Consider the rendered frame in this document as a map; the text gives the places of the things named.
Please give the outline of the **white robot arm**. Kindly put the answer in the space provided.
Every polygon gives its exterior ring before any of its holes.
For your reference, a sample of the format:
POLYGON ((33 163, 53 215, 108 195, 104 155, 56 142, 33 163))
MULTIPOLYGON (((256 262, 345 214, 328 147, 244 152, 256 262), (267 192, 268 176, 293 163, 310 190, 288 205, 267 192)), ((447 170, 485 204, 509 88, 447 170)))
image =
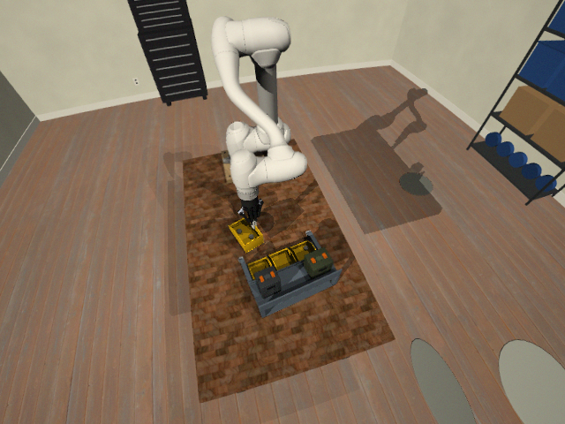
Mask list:
POLYGON ((255 199, 260 185, 298 178, 307 168, 305 155, 288 145, 290 128, 278 117, 276 64, 290 43, 288 23, 274 17, 241 21, 221 16, 212 27, 212 53, 223 88, 258 127, 237 121, 226 132, 229 157, 222 160, 231 161, 231 177, 243 201, 255 199), (255 64, 259 106, 239 84, 239 58, 246 56, 255 64), (260 151, 267 155, 255 156, 260 151))

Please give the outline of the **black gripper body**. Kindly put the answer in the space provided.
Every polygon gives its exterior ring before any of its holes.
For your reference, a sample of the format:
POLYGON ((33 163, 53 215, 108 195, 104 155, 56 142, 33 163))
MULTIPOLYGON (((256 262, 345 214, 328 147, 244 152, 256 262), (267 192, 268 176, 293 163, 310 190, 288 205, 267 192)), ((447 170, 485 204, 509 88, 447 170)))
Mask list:
MULTIPOLYGON (((241 199, 240 199, 240 200, 241 200, 241 199)), ((259 204, 259 202, 260 202, 260 201, 259 201, 259 199, 258 199, 258 196, 257 196, 255 199, 251 200, 251 201, 243 201, 243 200, 241 200, 241 204, 242 204, 241 208, 243 207, 243 210, 244 210, 244 211, 249 212, 248 208, 251 208, 251 209, 253 210, 253 207, 254 207, 254 206, 257 207, 257 205, 259 204), (257 203, 257 202, 258 202, 258 203, 257 203), (256 204, 256 205, 255 205, 255 204, 256 204), (252 207, 252 206, 253 206, 253 207, 252 207)))

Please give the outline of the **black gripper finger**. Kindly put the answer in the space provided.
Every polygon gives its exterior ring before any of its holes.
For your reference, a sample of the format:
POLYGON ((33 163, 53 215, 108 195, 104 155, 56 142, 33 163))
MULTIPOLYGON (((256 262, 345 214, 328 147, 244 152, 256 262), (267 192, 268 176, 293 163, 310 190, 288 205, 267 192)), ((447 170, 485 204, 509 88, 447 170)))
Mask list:
POLYGON ((253 210, 252 210, 252 217, 253 217, 254 224, 255 224, 256 226, 257 226, 257 220, 258 220, 257 217, 260 217, 260 211, 261 211, 262 205, 263 205, 263 203, 264 203, 264 201, 263 201, 262 199, 259 199, 259 201, 260 201, 260 202, 259 202, 259 204, 257 205, 257 207, 254 206, 254 207, 253 207, 253 210))
POLYGON ((252 217, 252 209, 251 209, 251 208, 248 208, 248 210, 249 210, 249 212, 247 212, 248 218, 247 218, 247 216, 246 216, 245 213, 244 213, 243 207, 242 207, 240 210, 238 210, 237 212, 238 212, 248 223, 250 223, 250 224, 252 225, 253 229, 255 230, 255 224, 254 224, 253 217, 252 217))

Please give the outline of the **yellow bin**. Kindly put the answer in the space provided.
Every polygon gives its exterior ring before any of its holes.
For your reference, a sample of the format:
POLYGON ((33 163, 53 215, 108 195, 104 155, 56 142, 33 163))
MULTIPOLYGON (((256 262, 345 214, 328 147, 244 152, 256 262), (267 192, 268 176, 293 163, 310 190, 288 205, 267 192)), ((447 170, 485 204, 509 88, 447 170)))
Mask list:
POLYGON ((244 248, 245 252, 248 253, 253 250, 255 247, 264 243, 263 235, 260 230, 255 225, 255 230, 248 223, 244 218, 234 222, 233 224, 229 225, 231 232, 236 237, 237 241, 244 248), (232 228, 232 229, 231 229, 232 228), (241 229, 241 233, 237 233, 237 230, 241 229), (253 239, 249 239, 249 235, 252 234, 254 236, 253 239), (240 239, 240 240, 239 240, 240 239))
POLYGON ((310 241, 306 240, 294 246, 290 246, 290 250, 294 255, 296 261, 298 262, 298 261, 302 261, 305 258, 305 254, 309 254, 310 252, 313 252, 316 249, 310 241), (308 246, 307 251, 304 250, 304 246, 308 246))
POLYGON ((279 270, 285 268, 293 263, 296 263, 296 259, 292 254, 291 250, 286 247, 280 251, 275 253, 269 254, 268 258, 272 263, 272 266, 275 266, 275 270, 279 270), (270 256, 270 257, 269 257, 270 256))
POLYGON ((253 276, 253 280, 255 279, 255 276, 254 276, 254 273, 255 273, 255 272, 258 272, 258 271, 260 271, 260 270, 263 270, 263 269, 266 269, 266 268, 272 266, 272 264, 271 264, 270 260, 268 259, 268 257, 264 257, 264 258, 261 258, 261 259, 259 259, 259 260, 257 260, 257 261, 253 261, 253 262, 251 262, 251 263, 247 263, 247 265, 248 265, 248 267, 249 267, 250 270, 251 270, 250 272, 251 272, 251 274, 252 274, 252 276, 253 276))

